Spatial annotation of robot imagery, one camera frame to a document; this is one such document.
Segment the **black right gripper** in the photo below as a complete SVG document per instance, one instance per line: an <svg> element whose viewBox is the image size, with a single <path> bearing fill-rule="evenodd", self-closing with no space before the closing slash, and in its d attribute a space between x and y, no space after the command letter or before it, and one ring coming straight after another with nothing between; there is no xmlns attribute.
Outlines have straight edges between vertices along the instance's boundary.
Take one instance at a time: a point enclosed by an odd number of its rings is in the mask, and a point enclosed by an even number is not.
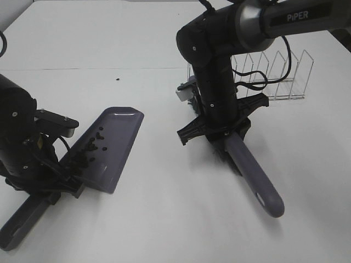
<svg viewBox="0 0 351 263"><path fill-rule="evenodd" d="M232 97L208 104L207 108L202 105L199 115L177 134L183 145L203 135L208 141L216 141L236 132L243 139L251 127L249 115L263 106L269 106L269 98L263 93L240 99Z"/></svg>

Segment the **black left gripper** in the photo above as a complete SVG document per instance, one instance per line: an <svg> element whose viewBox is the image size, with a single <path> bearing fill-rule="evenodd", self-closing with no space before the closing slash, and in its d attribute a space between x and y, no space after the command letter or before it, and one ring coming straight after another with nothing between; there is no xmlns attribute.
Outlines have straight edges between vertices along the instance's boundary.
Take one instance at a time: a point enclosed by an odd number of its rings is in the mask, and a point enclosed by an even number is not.
<svg viewBox="0 0 351 263"><path fill-rule="evenodd" d="M79 198L81 181L69 174L57 159L34 153L5 154L5 182L28 194L66 192Z"/></svg>

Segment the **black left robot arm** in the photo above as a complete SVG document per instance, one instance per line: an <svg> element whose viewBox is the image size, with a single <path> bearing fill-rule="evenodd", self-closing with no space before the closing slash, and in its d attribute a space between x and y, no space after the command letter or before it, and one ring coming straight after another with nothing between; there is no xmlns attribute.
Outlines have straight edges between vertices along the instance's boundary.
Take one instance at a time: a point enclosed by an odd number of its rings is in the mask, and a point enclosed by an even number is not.
<svg viewBox="0 0 351 263"><path fill-rule="evenodd" d="M70 138L77 120L37 108L25 89L1 76L1 175L17 191L44 195L66 192L78 198L84 185L67 161L58 160L57 139Z"/></svg>

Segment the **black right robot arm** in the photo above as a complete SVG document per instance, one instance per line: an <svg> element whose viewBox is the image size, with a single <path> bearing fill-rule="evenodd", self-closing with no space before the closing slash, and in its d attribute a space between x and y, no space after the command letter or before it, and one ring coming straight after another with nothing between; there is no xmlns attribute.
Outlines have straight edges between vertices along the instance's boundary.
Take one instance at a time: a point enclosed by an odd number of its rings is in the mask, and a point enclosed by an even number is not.
<svg viewBox="0 0 351 263"><path fill-rule="evenodd" d="M186 84L194 93L198 116L178 131L183 144L204 135L216 141L232 133L244 137L249 115L268 106L261 90L267 79L246 83L256 95L238 98L231 57L262 52L277 37L333 30L350 26L350 1L231 1L206 11L183 26L176 35L182 57L193 67L195 79Z"/></svg>

